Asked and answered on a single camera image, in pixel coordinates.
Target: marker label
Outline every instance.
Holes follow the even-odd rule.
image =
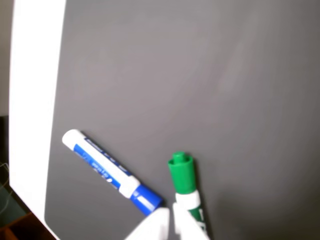
[[[117,182],[96,160],[94,160],[85,150],[78,144],[74,146],[73,151],[80,155],[97,173],[99,173],[114,188],[119,189],[120,183]]]
[[[89,138],[85,138],[84,140],[87,141],[92,147],[97,149],[102,155],[104,155],[107,159],[109,159],[114,165],[116,165],[122,172],[124,172],[127,176],[131,176],[132,174],[128,172],[123,166],[120,165],[119,162],[114,160],[111,156],[109,156],[105,151],[103,151],[100,147],[98,147],[96,144],[94,144]]]
[[[195,218],[196,223],[202,230],[207,234],[207,227],[205,223],[205,218],[204,218],[204,211],[202,210],[201,206],[198,206],[195,209],[188,210],[189,213]]]

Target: green marker cap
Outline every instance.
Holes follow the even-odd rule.
[[[183,151],[172,154],[168,162],[173,185],[178,194],[193,193],[196,187],[194,159]]]

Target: gray surface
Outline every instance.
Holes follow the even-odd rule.
[[[77,128],[168,206],[167,161],[192,153],[216,240],[319,239],[319,9],[316,0],[68,0],[48,225],[63,240],[116,240],[142,219],[62,145]]]
[[[9,71],[13,0],[0,0],[0,116],[9,114]]]

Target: marker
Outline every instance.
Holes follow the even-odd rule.
[[[160,196],[141,184],[129,171],[79,130],[67,131],[62,137],[62,142],[82,157],[125,198],[130,199],[146,216],[162,203],[163,199]]]
[[[173,185],[175,200],[196,220],[199,227],[207,233],[200,195],[196,187],[194,159],[183,151],[177,151],[168,162]]]

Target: blue marker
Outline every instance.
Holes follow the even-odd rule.
[[[62,142],[82,157],[124,197],[130,199],[146,216],[160,206],[163,201],[161,197],[142,185],[130,172],[79,130],[67,131],[62,137]]]

